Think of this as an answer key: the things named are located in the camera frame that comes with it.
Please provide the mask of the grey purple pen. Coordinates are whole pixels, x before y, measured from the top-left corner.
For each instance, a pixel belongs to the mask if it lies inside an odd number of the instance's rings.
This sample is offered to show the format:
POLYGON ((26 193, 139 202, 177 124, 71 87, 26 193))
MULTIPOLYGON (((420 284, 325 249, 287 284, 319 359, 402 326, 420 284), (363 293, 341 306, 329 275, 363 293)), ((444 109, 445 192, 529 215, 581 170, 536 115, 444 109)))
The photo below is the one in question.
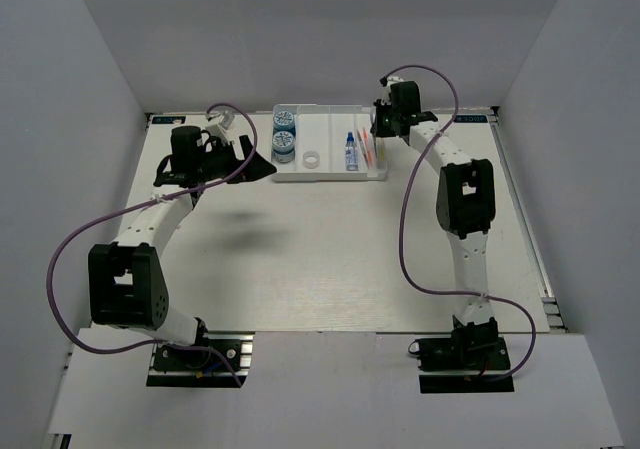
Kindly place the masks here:
POLYGON ((358 130, 356 130, 356 140, 357 140, 357 144, 358 144, 358 148, 360 150, 360 153, 362 155, 362 158, 365 162, 365 164, 368 166, 368 160, 367 160, 367 154, 366 154, 366 146, 364 145, 364 141, 360 135, 360 132, 358 130))

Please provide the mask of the orange pen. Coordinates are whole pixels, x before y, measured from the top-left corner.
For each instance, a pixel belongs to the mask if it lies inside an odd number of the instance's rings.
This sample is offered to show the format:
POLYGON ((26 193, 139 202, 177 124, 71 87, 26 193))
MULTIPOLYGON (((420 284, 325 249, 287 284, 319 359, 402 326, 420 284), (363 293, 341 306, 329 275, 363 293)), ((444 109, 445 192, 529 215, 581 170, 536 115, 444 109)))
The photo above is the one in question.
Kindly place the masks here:
POLYGON ((375 153, 373 146, 371 145, 371 137, 366 128, 362 131, 363 134, 363 142, 366 149, 366 157, 370 168, 375 166, 375 153))

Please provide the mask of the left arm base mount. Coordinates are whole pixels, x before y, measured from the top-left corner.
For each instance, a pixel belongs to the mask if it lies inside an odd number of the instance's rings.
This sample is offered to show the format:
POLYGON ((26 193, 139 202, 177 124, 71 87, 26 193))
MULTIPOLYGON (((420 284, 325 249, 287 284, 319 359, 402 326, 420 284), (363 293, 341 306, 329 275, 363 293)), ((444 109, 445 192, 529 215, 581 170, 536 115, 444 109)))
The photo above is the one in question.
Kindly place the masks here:
POLYGON ((249 373, 253 340, 253 334, 205 333, 201 343, 214 353, 157 345, 152 351, 146 386, 240 388, 249 373))

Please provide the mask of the clear tape roll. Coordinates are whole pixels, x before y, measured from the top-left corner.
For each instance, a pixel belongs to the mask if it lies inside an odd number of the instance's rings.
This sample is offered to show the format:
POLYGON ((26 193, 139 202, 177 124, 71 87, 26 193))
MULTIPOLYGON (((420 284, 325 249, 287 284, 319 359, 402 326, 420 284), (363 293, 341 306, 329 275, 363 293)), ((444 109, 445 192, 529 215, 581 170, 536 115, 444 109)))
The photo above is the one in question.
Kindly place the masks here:
POLYGON ((316 169, 320 165, 320 155, 316 151, 306 151, 302 155, 302 165, 307 169, 316 169))

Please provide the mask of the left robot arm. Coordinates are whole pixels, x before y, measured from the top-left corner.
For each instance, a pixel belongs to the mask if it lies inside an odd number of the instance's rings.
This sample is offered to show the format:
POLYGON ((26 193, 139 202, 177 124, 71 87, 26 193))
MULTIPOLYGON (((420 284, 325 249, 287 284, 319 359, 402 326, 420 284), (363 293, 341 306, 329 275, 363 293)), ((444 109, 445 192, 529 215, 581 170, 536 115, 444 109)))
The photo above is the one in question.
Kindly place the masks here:
POLYGON ((243 135, 244 158, 233 143, 197 126, 172 130, 171 153, 157 166, 150 205, 109 244, 88 255, 91 319, 177 344, 177 356, 199 368, 211 356, 211 343, 198 335, 201 321, 171 305, 161 255, 180 223, 195 209, 203 186, 212 181, 254 182, 276 173, 243 135))

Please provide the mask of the blue tape tub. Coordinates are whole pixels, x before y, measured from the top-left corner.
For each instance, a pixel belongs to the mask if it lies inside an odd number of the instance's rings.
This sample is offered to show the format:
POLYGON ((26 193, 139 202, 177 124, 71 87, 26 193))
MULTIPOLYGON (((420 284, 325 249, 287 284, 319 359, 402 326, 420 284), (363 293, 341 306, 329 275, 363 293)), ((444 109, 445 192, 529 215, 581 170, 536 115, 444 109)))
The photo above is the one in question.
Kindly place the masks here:
POLYGON ((295 135, 289 131, 276 131, 272 136, 272 155, 276 162, 286 164, 295 159, 295 135))
POLYGON ((288 110, 279 110, 273 114, 273 131, 296 134, 295 115, 288 110))

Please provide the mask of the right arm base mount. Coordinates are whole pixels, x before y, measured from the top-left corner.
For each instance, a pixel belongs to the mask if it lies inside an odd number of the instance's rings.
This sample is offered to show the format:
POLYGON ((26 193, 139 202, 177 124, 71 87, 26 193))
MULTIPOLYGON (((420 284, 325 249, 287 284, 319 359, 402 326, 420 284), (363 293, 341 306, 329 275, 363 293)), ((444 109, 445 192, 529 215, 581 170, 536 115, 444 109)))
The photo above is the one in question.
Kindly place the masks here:
POLYGON ((407 348, 418 361, 419 390, 424 395, 500 394, 515 391, 505 340, 462 354, 450 337, 415 339, 407 348))

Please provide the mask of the yellow pen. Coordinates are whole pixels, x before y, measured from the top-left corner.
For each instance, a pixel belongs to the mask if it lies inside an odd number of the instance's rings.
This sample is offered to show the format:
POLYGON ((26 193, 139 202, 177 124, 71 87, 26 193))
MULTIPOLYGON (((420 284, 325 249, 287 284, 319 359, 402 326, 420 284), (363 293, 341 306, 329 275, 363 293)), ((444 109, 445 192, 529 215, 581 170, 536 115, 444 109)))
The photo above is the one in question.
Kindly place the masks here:
POLYGON ((382 169, 386 166, 386 146, 383 138, 375 139, 377 166, 382 169))

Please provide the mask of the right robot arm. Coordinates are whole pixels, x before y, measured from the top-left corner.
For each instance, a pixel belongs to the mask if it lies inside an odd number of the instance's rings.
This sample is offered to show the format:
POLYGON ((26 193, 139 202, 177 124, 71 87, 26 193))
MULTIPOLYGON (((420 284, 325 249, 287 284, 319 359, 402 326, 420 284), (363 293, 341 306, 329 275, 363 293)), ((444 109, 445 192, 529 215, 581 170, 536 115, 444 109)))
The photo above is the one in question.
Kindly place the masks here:
POLYGON ((451 247, 456 290, 466 297, 453 316, 454 330, 463 335, 453 340, 451 353, 459 365, 472 368, 488 354, 483 337, 498 334, 488 298, 486 262, 488 232, 496 215, 493 165, 471 158, 441 133, 438 118, 421 108, 416 82, 390 76, 381 85, 383 96, 374 102, 372 134, 399 137, 424 152, 438 175, 436 218, 451 247))

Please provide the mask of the blue cap spray bottle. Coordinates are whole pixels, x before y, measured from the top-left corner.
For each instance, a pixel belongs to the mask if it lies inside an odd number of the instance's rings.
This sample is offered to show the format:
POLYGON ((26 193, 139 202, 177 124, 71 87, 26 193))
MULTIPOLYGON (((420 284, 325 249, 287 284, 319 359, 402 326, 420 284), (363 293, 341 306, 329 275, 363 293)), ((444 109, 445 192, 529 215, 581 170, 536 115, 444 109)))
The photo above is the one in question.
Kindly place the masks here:
POLYGON ((357 147, 354 134, 349 131, 345 144, 345 168, 348 172, 357 172, 359 170, 357 147))

